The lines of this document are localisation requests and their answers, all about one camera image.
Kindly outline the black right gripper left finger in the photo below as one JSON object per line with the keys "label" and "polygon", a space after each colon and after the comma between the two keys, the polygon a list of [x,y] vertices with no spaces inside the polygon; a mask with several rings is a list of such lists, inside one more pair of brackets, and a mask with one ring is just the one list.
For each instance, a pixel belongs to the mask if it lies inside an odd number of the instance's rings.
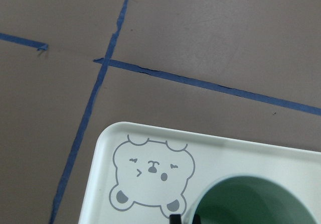
{"label": "black right gripper left finger", "polygon": [[169,215],[169,224],[182,224],[182,212],[180,210],[171,211]]}

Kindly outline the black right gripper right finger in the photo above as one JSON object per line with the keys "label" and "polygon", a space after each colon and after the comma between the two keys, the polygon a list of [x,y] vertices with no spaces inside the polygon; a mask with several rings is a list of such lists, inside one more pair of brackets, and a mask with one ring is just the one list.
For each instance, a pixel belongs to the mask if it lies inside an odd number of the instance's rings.
{"label": "black right gripper right finger", "polygon": [[201,224],[201,217],[197,212],[194,213],[192,224]]}

